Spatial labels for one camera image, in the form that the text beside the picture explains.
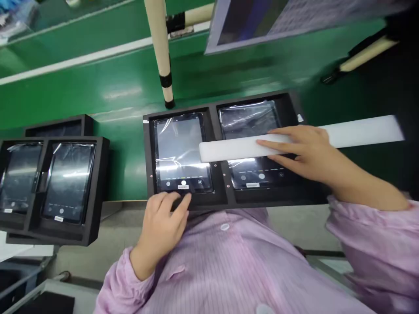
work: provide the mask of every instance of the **phone screen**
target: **phone screen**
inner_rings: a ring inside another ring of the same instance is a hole
[[[212,191],[210,164],[201,163],[205,140],[203,114],[191,113],[154,121],[158,191]]]
[[[26,214],[41,150],[41,143],[22,143],[8,148],[9,163],[0,181],[3,212]]]
[[[273,100],[221,108],[218,114],[225,140],[264,135],[282,127]],[[299,179],[267,157],[228,160],[228,164],[235,189],[282,186]]]
[[[82,223],[96,145],[55,143],[52,148],[42,214],[59,221]]]

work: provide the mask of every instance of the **finger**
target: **finger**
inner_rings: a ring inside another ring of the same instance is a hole
[[[297,174],[300,172],[301,164],[298,161],[281,155],[270,155],[268,158]]]
[[[322,138],[326,139],[327,141],[329,141],[329,134],[325,129],[322,128],[316,128],[316,132],[317,134],[319,134]]]
[[[169,216],[170,210],[173,206],[173,202],[176,201],[178,198],[180,198],[180,195],[177,192],[167,194],[161,202],[161,205],[158,209],[158,213],[163,215],[166,214],[167,216]]]
[[[303,144],[297,143],[278,143],[265,140],[256,140],[259,145],[269,147],[275,150],[280,150],[284,153],[293,153],[296,155],[301,155],[304,149]]]
[[[183,216],[188,210],[189,204],[191,203],[192,195],[190,193],[186,194],[182,201],[180,202],[179,206],[173,212],[172,217],[170,218],[173,220],[176,227],[178,227],[182,221]]]
[[[189,211],[186,211],[186,213],[183,215],[183,218],[178,227],[178,231],[176,233],[176,237],[178,240],[180,240],[180,238],[182,237],[182,234],[185,231],[186,223],[188,222],[188,216],[189,216]]]
[[[282,135],[292,135],[296,130],[295,126],[286,126],[283,128],[277,128],[268,131],[268,134],[282,134]]]
[[[162,192],[162,193],[151,196],[147,202],[145,210],[156,212],[166,195],[167,195],[167,192]]]

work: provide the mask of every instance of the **sticker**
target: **sticker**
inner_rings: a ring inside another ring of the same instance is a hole
[[[258,182],[256,182],[256,183],[246,183],[246,187],[247,188],[260,188],[261,185]]]

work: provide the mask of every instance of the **person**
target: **person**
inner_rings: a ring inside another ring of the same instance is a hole
[[[342,243],[358,299],[275,233],[265,208],[215,212],[189,227],[186,195],[152,196],[134,248],[108,271],[96,313],[419,313],[419,203],[359,168],[313,126],[271,131],[268,156],[330,187],[327,229]]]

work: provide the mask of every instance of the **metal frame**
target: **metal frame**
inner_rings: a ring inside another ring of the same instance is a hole
[[[256,96],[230,99],[227,101],[219,101],[185,109],[176,109],[143,116],[148,197],[157,193],[154,162],[154,120],[181,115],[184,113],[202,112],[204,113],[204,119],[206,119],[204,120],[204,128],[207,140],[222,140],[223,135],[218,118],[219,108],[268,99],[280,99],[281,101],[286,102],[284,105],[287,106],[287,109],[284,114],[289,116],[290,112],[293,112],[295,114],[295,125],[306,124],[298,96],[293,91],[270,92]],[[297,116],[301,117],[301,122],[297,122]],[[213,188],[220,195],[222,195],[222,197],[215,199],[210,196],[204,197],[204,194],[194,194],[189,207],[190,210],[206,211],[224,210],[229,208],[312,205],[327,203],[326,190],[322,184],[317,182],[303,179],[301,184],[289,185],[281,188],[234,190],[227,161],[210,163],[210,169],[213,178]]]
[[[108,162],[109,140],[103,137],[31,137],[26,139],[10,139],[0,141],[1,152],[10,143],[37,141],[43,142],[40,160],[37,167],[35,189],[32,193],[32,200],[26,215],[14,213],[0,213],[0,228],[4,231],[17,233],[25,236],[39,238],[48,243],[61,245],[88,246],[97,239],[99,232],[100,216],[102,210],[103,191],[106,184],[105,176]],[[48,172],[51,159],[51,145],[53,142],[95,142],[96,151],[93,161],[89,197],[86,208],[86,218],[82,225],[75,225],[66,222],[56,222],[41,217],[41,206],[45,191],[39,191],[39,182],[42,181],[45,173]],[[10,223],[19,223],[17,228],[10,227]]]
[[[80,136],[93,136],[93,126],[94,126],[94,119],[88,115],[79,115],[79,116],[72,116],[66,119],[59,119],[48,121],[44,123],[34,124],[32,126],[27,126],[24,129],[24,136],[25,137],[34,137],[36,136],[36,132],[40,130],[50,129],[52,127],[60,127],[65,126],[66,124],[80,124]],[[43,240],[32,238],[27,235],[19,235],[8,232],[6,235],[6,243],[8,244],[31,244],[31,245],[48,245],[52,244],[50,242],[45,242]]]

